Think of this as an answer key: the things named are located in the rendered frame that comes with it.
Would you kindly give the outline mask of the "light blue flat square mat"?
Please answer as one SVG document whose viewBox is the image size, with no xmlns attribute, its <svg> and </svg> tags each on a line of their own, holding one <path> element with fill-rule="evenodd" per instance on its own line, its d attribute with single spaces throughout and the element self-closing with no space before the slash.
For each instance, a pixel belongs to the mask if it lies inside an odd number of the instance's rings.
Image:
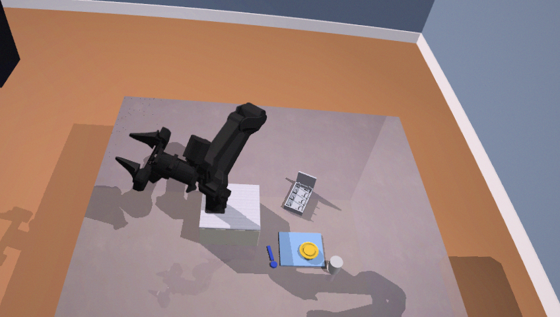
<svg viewBox="0 0 560 317">
<path fill-rule="evenodd" d="M 300 246 L 305 242 L 317 245 L 316 258 L 309 260 L 300 254 Z M 279 251 L 281 266 L 324 267 L 321 233 L 279 232 Z"/>
</svg>

